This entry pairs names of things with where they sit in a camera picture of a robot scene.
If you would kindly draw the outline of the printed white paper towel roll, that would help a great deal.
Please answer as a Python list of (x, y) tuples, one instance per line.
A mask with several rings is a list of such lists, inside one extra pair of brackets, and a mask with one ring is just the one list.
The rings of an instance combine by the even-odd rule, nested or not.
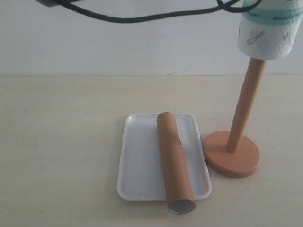
[(255, 59), (287, 56), (303, 17), (301, 0), (263, 0), (241, 16), (238, 48)]

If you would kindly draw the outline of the brown cardboard tube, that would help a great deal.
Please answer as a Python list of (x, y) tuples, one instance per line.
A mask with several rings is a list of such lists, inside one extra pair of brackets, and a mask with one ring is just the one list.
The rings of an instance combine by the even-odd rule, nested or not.
[(156, 123), (167, 209), (175, 215), (188, 214), (196, 203), (175, 115), (160, 113)]

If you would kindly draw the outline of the wooden paper towel holder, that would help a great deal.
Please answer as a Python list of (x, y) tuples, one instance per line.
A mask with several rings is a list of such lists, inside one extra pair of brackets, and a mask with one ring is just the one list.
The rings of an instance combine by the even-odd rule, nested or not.
[(260, 164), (260, 151), (244, 130), (256, 97), (267, 61), (251, 58), (242, 84), (229, 131), (216, 131), (203, 143), (209, 166), (230, 178), (245, 178), (254, 174)]

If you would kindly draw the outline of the white rectangular plastic tray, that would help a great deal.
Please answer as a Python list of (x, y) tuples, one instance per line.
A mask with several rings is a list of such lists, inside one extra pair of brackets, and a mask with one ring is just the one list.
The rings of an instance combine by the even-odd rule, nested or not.
[[(134, 113), (125, 120), (116, 190), (126, 201), (164, 201), (157, 113)], [(212, 190), (195, 116), (175, 113), (195, 200)]]

